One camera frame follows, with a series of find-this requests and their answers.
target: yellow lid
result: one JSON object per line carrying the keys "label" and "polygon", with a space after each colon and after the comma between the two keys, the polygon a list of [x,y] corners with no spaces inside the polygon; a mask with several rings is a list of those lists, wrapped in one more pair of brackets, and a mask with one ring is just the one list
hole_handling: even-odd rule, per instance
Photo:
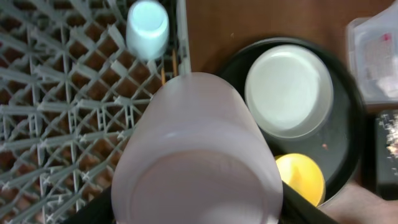
{"label": "yellow lid", "polygon": [[282,180],[307,199],[318,206],[325,199],[325,180],[318,165],[308,156],[286,154],[277,158],[276,164]]}

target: clear plastic container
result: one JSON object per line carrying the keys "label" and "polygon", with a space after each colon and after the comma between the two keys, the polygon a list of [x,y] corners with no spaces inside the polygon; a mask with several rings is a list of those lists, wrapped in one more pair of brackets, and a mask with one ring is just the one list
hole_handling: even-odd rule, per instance
{"label": "clear plastic container", "polygon": [[347,26],[348,62],[366,104],[398,101],[398,4]]}
{"label": "clear plastic container", "polygon": [[277,223],[282,181],[239,93],[193,73],[153,97],[116,168],[112,205],[118,223]]}

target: wooden stick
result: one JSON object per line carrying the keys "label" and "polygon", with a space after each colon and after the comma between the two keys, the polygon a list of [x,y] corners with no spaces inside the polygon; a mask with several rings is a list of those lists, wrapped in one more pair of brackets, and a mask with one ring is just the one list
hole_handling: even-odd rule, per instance
{"label": "wooden stick", "polygon": [[178,75],[177,71],[177,56],[175,54],[175,49],[173,49],[173,77],[176,77]]}
{"label": "wooden stick", "polygon": [[164,67],[162,68],[161,75],[162,75],[162,85],[165,85],[166,84],[166,74],[164,73]]}

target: pink bottle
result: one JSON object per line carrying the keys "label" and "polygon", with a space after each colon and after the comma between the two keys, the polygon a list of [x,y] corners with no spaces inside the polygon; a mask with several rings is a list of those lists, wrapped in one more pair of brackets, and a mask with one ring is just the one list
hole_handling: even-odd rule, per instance
{"label": "pink bottle", "polygon": [[282,181],[239,93],[207,73],[153,97],[112,183],[118,223],[277,223]]}

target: white bottle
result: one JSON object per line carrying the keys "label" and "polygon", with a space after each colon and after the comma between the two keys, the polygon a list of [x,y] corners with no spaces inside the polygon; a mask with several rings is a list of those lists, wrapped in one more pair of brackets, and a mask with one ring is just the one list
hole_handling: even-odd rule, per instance
{"label": "white bottle", "polygon": [[161,57],[169,41],[169,17],[161,3],[153,0],[135,2],[129,10],[126,27],[127,48],[139,59]]}

